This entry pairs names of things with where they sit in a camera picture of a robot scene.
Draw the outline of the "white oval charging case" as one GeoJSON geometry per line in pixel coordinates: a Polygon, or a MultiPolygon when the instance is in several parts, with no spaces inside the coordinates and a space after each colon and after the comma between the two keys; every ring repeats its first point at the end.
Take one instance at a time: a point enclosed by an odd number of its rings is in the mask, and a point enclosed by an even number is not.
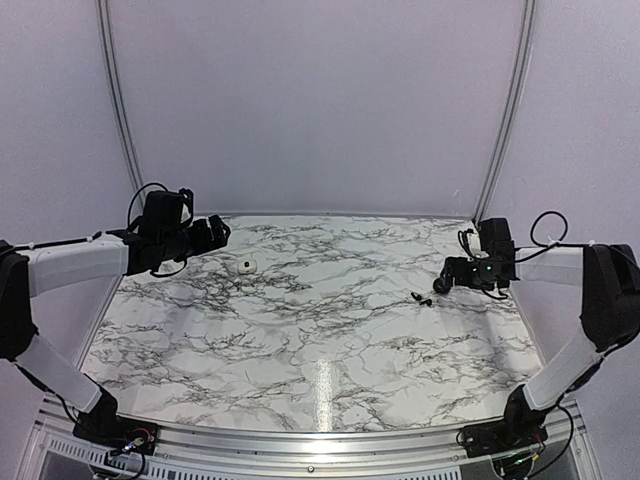
{"type": "Polygon", "coordinates": [[[256,273],[258,270],[258,264],[256,260],[242,260],[237,264],[237,271],[240,275],[248,275],[256,273]]]}

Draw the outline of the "round black charging case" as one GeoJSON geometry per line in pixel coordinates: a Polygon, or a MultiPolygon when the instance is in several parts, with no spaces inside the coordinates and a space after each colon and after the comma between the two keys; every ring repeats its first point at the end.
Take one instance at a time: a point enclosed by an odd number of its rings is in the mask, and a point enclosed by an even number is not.
{"type": "Polygon", "coordinates": [[[447,295],[452,289],[452,282],[443,277],[438,277],[433,282],[433,290],[439,295],[447,295]]]}

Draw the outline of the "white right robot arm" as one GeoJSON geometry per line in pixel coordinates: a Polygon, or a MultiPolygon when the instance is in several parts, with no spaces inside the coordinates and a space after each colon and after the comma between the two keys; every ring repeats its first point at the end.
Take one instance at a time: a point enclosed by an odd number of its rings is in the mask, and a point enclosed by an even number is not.
{"type": "Polygon", "coordinates": [[[487,218],[462,230],[460,256],[445,259],[434,290],[454,287],[497,298],[515,283],[575,288],[575,331],[555,356],[511,393],[495,438],[515,448],[540,426],[569,392],[584,385],[602,362],[639,335],[639,261],[628,244],[567,243],[563,239],[516,244],[507,219],[487,218]]]}

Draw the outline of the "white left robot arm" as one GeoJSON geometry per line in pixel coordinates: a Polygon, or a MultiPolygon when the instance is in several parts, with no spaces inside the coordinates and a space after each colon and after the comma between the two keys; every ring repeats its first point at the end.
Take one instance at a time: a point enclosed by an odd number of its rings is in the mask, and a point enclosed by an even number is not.
{"type": "Polygon", "coordinates": [[[189,189],[151,186],[142,211],[124,227],[75,239],[1,243],[1,357],[40,390],[75,408],[76,428],[106,445],[125,438],[114,396],[75,360],[98,306],[123,278],[164,277],[190,259],[224,248],[231,229],[218,215],[198,217],[189,189]]]}

